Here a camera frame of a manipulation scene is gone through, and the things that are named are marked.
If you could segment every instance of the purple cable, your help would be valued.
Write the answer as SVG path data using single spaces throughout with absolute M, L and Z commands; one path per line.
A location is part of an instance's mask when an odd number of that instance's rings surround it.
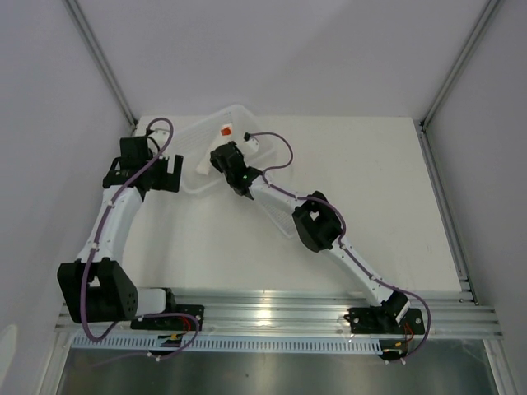
M 144 318 L 165 318 L 165 317 L 185 317 L 185 318 L 189 318 L 192 321 L 194 321 L 194 324 L 196 325 L 196 330 L 194 331 L 194 335 L 192 336 L 192 338 L 188 342 L 186 342 L 184 344 L 184 346 L 180 346 L 178 349 L 176 349 L 176 350 L 172 351 L 170 354 L 166 354 L 166 355 L 153 355 L 150 351 L 148 351 L 147 354 L 145 354 L 144 351 L 129 352 L 129 353 L 126 353 L 126 354 L 117 355 L 117 356 L 115 356 L 113 358 L 110 358 L 108 360 L 103 360 L 102 362 L 97 362 L 96 364 L 93 364 L 91 367 L 92 368 L 98 368 L 98 367 L 100 367 L 102 365 L 107 365 L 107 364 L 110 364 L 112 362 L 115 362 L 116 360 L 123 360 L 123 359 L 129 358 L 131 356 L 148 356 L 148 357 L 155 358 L 156 361 L 168 360 L 170 358 L 173 358 L 173 357 L 177 356 L 184 349 L 190 347 L 192 345 L 192 343 L 194 343 L 194 340 L 196 340 L 196 337 L 198 337 L 198 332 L 199 332 L 199 321 L 198 321 L 198 319 L 195 318 L 193 315 L 185 314 L 185 313 L 158 313 L 158 314 L 146 314 L 144 316 Z
M 415 347 L 411 352 L 409 352 L 407 355 L 406 355 L 406 358 L 408 358 L 410 355 L 412 355 L 413 353 L 415 353 L 417 350 L 419 350 L 422 345 L 425 343 L 425 341 L 428 339 L 428 336 L 430 335 L 430 329 L 431 329 L 431 311 L 430 311 L 430 307 L 428 306 L 428 303 L 419 295 L 415 294 L 414 292 L 411 292 L 409 290 L 402 290 L 401 288 L 398 288 L 397 286 L 392 286 L 382 280 L 379 280 L 379 279 L 376 279 L 374 278 L 373 276 L 373 273 L 371 273 L 370 271 L 368 271 L 368 269 L 366 269 L 364 267 L 364 265 L 361 264 L 361 262 L 352 254 L 352 252 L 343 244 L 342 242 L 342 239 L 344 237 L 344 235 L 346 234 L 346 230 L 347 230 L 347 227 L 346 227 L 346 221 L 344 220 L 344 217 L 343 215 L 340 213 L 340 211 L 335 207 L 333 206 L 331 203 L 329 202 L 326 202 L 325 200 L 323 199 L 318 199 L 317 197 L 312 197 L 312 196 L 297 196 L 295 195 L 294 193 L 291 193 L 289 191 L 287 191 L 286 189 L 283 189 L 283 188 L 280 188 L 276 185 L 273 185 L 272 183 L 270 183 L 268 181 L 268 179 L 265 177 L 265 174 L 269 171 L 269 170 L 279 170 L 279 169 L 285 169 L 286 167 L 288 167 L 292 162 L 293 162 L 293 149 L 291 147 L 291 144 L 289 144 L 289 142 L 282 136 L 280 136 L 279 134 L 275 133 L 275 132 L 260 132 L 260 133 L 254 133 L 254 134 L 251 134 L 250 136 L 265 136 L 265 135 L 269 135 L 269 136 L 275 136 L 275 137 L 278 137 L 280 140 L 282 140 L 288 150 L 289 150 L 289 153 L 290 153 L 290 158 L 289 158 L 289 161 L 285 164 L 285 165 L 279 165 L 279 166 L 270 166 L 268 167 L 267 169 L 263 170 L 262 172 L 262 179 L 263 181 L 272 189 L 280 192 L 280 193 L 283 193 L 285 194 L 286 196 L 290 197 L 290 198 L 294 198 L 294 199 L 297 199 L 297 200 L 301 200 L 301 201 L 312 201 L 312 202 L 317 202 L 317 203 L 320 203 L 320 204 L 323 204 L 324 206 L 326 207 L 329 207 L 331 210 L 333 210 L 333 212 L 336 214 L 336 216 L 338 217 L 338 220 L 340 221 L 340 224 L 342 226 L 342 231 L 340 233 L 340 236 L 338 237 L 338 244 L 340 245 L 340 248 L 343 249 L 346 254 L 348 255 L 348 257 L 350 257 L 352 259 L 352 261 L 370 278 L 370 279 L 373 279 L 377 284 L 385 287 L 385 288 L 388 288 L 389 290 L 395 290 L 395 291 L 398 291 L 398 292 L 402 292 L 404 293 L 405 295 L 409 295 L 409 296 L 412 296 L 413 298 L 419 300 L 419 302 L 423 305 L 423 307 L 425 308 L 425 310 L 427 311 L 427 328 L 425 330 L 425 334 L 424 336 L 422 337 L 422 340 L 419 342 L 419 344 L 417 345 L 417 347 Z
M 169 126 L 169 136 L 166 140 L 165 144 L 161 147 L 161 149 L 132 177 L 130 177 L 121 187 L 117 190 L 117 192 L 114 194 L 114 196 L 110 199 L 109 205 L 106 206 L 105 211 L 103 212 L 99 225 L 96 229 L 95 237 L 93 238 L 93 244 L 94 247 L 91 247 L 90 253 L 88 254 L 88 259 L 86 260 L 86 265 L 84 267 L 84 272 L 82 273 L 82 282 L 81 282 L 81 324 L 82 329 L 84 330 L 84 333 L 86 334 L 86 337 L 90 339 L 92 342 L 100 342 L 105 337 L 108 336 L 110 331 L 117 325 L 117 322 L 112 323 L 105 332 L 100 335 L 99 337 L 96 337 L 93 333 L 90 331 L 90 327 L 88 326 L 88 319 L 86 314 L 86 291 L 88 289 L 88 274 L 90 272 L 91 264 L 93 263 L 93 258 L 95 257 L 97 246 L 100 241 L 100 235 L 102 234 L 102 230 L 105 227 L 106 220 L 108 219 L 108 216 L 110 215 L 110 212 L 113 208 L 113 202 L 119 197 L 119 195 L 131 184 L 133 181 L 135 181 L 141 174 L 143 174 L 145 171 L 150 168 L 156 162 L 156 160 L 159 159 L 159 157 L 163 154 L 163 152 L 166 150 L 166 148 L 169 146 L 170 141 L 172 140 L 172 137 L 174 135 L 174 125 L 172 122 L 167 118 L 154 118 L 147 126 L 147 131 L 151 129 L 152 125 L 159 121 L 165 121 L 168 123 Z

